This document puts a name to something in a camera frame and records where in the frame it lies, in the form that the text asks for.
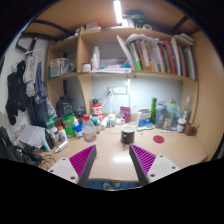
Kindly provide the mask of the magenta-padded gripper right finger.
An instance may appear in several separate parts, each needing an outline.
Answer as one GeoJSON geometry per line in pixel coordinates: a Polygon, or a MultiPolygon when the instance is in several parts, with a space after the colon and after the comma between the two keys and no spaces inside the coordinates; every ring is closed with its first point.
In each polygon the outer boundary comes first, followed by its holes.
{"type": "Polygon", "coordinates": [[[145,186],[179,170],[179,167],[165,155],[155,155],[134,144],[129,145],[129,155],[141,186],[145,186]]]}

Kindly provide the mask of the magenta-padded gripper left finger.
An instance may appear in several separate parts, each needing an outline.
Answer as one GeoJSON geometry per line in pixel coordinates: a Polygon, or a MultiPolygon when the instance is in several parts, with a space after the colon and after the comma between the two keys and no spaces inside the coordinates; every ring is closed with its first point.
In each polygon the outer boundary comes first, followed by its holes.
{"type": "Polygon", "coordinates": [[[96,146],[92,145],[70,158],[62,157],[48,172],[85,187],[96,156],[96,146]]]}

